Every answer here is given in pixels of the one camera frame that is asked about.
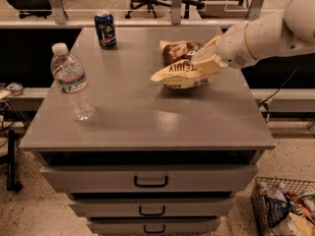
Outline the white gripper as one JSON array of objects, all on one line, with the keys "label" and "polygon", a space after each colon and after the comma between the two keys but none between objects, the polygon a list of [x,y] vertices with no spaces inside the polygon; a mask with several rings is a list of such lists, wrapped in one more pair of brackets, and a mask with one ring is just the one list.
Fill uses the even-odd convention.
[{"label": "white gripper", "polygon": [[[251,55],[246,43],[246,28],[246,24],[234,25],[222,36],[212,38],[192,56],[191,62],[199,71],[208,75],[217,74],[228,65],[234,69],[255,65],[257,60]],[[215,54],[224,62],[209,59]]]}]

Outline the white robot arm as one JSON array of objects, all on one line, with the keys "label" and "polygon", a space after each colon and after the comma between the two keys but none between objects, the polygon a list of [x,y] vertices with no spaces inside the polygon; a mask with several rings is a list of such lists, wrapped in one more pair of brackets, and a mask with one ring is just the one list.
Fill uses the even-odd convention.
[{"label": "white robot arm", "polygon": [[282,11],[230,27],[191,58],[193,65],[214,60],[243,69],[270,57],[315,52],[315,0],[287,0]]}]

